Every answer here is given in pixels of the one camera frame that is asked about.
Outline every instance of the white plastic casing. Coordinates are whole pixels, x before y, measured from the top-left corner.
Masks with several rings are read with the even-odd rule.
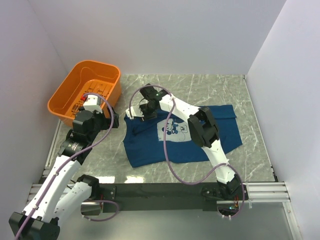
[[[57,203],[53,218],[59,218],[58,225],[62,226],[69,216],[78,209],[91,195],[92,187],[85,182],[76,182],[74,187]]]
[[[90,112],[97,111],[102,113],[102,109],[100,107],[100,99],[95,95],[88,95],[85,102],[83,103],[83,107],[85,110]]]
[[[68,156],[58,156],[55,159],[55,163],[48,177],[44,181],[40,190],[37,192],[35,197],[31,200],[31,202],[24,208],[25,215],[28,216],[31,210],[35,207],[39,197],[44,192],[46,186],[48,185],[50,179],[56,173],[56,170],[68,159]],[[41,220],[45,223],[49,223],[53,217],[54,209],[61,198],[62,193],[64,192],[67,184],[69,183],[72,176],[77,172],[77,170],[81,167],[78,161],[70,161],[66,166],[62,168],[58,176],[56,176],[53,184],[49,188],[45,197],[43,198],[41,204],[38,206],[38,209],[31,216],[36,219],[37,217],[41,217]]]

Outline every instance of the cartoon print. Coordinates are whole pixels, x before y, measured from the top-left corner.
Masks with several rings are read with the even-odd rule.
[[[172,142],[191,141],[188,125],[179,118],[169,119],[166,129],[164,127],[165,120],[158,122],[158,139],[163,141],[164,131],[166,131],[166,140]]]

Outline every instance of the blue t-shirt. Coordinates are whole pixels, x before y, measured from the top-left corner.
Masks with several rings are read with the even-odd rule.
[[[217,122],[224,153],[242,145],[236,114],[232,105],[208,106]],[[124,117],[126,135],[123,140],[127,158],[133,168],[165,161],[164,130],[168,112],[157,110],[157,118],[141,122]],[[208,161],[205,152],[190,137],[188,124],[171,115],[166,129],[166,146],[173,163]]]

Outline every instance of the wire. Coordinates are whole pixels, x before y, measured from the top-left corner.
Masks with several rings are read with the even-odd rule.
[[[83,97],[86,97],[88,95],[94,95],[98,98],[100,98],[101,100],[103,100],[105,102],[105,104],[107,105],[107,107],[109,108],[110,113],[113,113],[113,109],[111,107],[111,105],[109,104],[109,102],[102,97],[101,95],[94,93],[94,92],[87,92],[83,95]],[[50,181],[48,182],[47,186],[45,187],[44,191],[42,192],[41,196],[39,197],[38,201],[36,202],[34,208],[30,211],[29,215],[25,218],[25,220],[23,221],[23,223],[21,224],[18,232],[16,233],[14,240],[19,240],[19,237],[23,231],[23,229],[25,228],[25,226],[27,225],[29,219],[33,216],[33,214],[36,212],[37,208],[39,207],[39,205],[41,204],[42,200],[44,199],[44,197],[46,196],[49,188],[51,187],[51,185],[53,184],[54,180],[56,179],[57,175],[59,174],[59,172],[74,158],[76,158],[77,156],[79,156],[80,154],[83,154],[85,151],[88,151],[90,149],[92,149],[93,147],[97,146],[99,143],[101,143],[110,133],[113,125],[114,125],[114,121],[115,121],[115,117],[113,114],[110,114],[111,116],[111,123],[110,123],[110,127],[109,129],[106,131],[105,135],[99,140],[97,141],[95,144],[90,145],[84,149],[82,149],[81,151],[78,151],[77,153],[73,154],[71,157],[69,157],[57,170],[56,170],[56,174],[54,174],[52,176],[52,178],[50,179]]]
[[[90,200],[90,202],[113,204],[116,207],[115,213],[113,215],[107,217],[107,218],[104,218],[104,219],[93,219],[93,218],[90,218],[88,216],[84,216],[83,215],[83,217],[85,219],[88,219],[89,221],[92,221],[92,222],[104,222],[104,221],[110,220],[110,219],[114,218],[119,213],[119,210],[120,210],[119,204],[116,203],[115,201],[109,201],[109,200],[94,200],[94,201],[91,201]]]
[[[169,121],[169,119],[170,119],[170,117],[171,117],[172,112],[174,111],[174,109],[175,109],[175,107],[176,107],[176,101],[175,101],[175,98],[172,97],[173,95],[171,94],[171,92],[168,91],[168,90],[167,90],[166,88],[164,88],[163,86],[159,86],[159,85],[145,85],[145,86],[139,87],[139,88],[133,93],[133,95],[132,95],[132,97],[130,98],[130,101],[129,101],[129,114],[130,114],[130,117],[132,118],[132,112],[131,112],[132,99],[134,98],[135,94],[136,94],[139,90],[144,89],[144,88],[146,88],[146,87],[160,88],[160,89],[166,91],[166,92],[170,95],[171,100],[172,100],[172,102],[173,102],[173,106],[172,106],[172,108],[171,108],[168,116],[167,116],[166,119],[165,119],[164,129],[167,129],[168,121]],[[233,166],[231,166],[230,164],[228,164],[228,163],[220,163],[220,164],[214,166],[202,179],[200,179],[200,180],[198,180],[198,181],[196,181],[196,182],[187,182],[187,181],[184,181],[184,180],[182,180],[182,179],[175,173],[174,169],[173,169],[172,166],[171,166],[171,163],[170,163],[170,160],[169,160],[169,156],[168,156],[168,151],[167,151],[166,136],[167,136],[167,132],[166,132],[166,131],[163,131],[163,150],[164,150],[165,161],[166,161],[166,163],[168,164],[168,167],[169,167],[171,173],[174,175],[174,177],[175,177],[179,182],[181,182],[181,183],[183,183],[183,184],[186,184],[186,185],[197,185],[197,184],[199,184],[199,183],[202,183],[202,182],[203,182],[205,179],[207,179],[207,178],[210,176],[210,174],[212,174],[217,168],[222,167],[222,166],[225,166],[225,167],[228,166],[229,168],[231,168],[231,169],[235,172],[235,174],[238,176],[238,178],[239,178],[239,180],[240,180],[240,185],[241,185],[241,189],[242,189],[242,204],[241,204],[238,212],[237,212],[235,215],[231,216],[231,218],[234,218],[235,216],[237,216],[237,215],[241,212],[241,210],[243,209],[243,207],[244,207],[244,202],[245,202],[245,187],[244,187],[243,181],[242,181],[239,173],[236,171],[236,169],[235,169]]]

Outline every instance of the metal frame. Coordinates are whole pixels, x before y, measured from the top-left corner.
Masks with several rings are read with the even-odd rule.
[[[46,176],[48,176],[49,172],[50,172],[50,166],[51,166],[51,163],[52,163],[52,160],[53,160],[53,154],[55,154],[55,149],[56,149],[56,146],[57,146],[57,138],[58,138],[58,133],[60,132],[60,129],[61,129],[61,126],[62,126],[62,121],[59,119],[58,123],[57,123],[57,126],[55,128],[55,132],[54,132],[54,135],[53,135],[53,139],[52,139],[52,142],[51,142],[51,146],[50,146],[50,149],[49,149],[49,153],[48,153],[48,157],[46,158],[46,162],[45,162],[45,166],[44,166],[44,171],[46,171],[46,169],[49,169]]]
[[[288,221],[288,224],[291,230],[293,240],[302,240],[303,237],[300,232],[300,228],[299,228],[296,215],[294,213],[291,202],[283,202],[282,204],[285,211],[286,219]]]

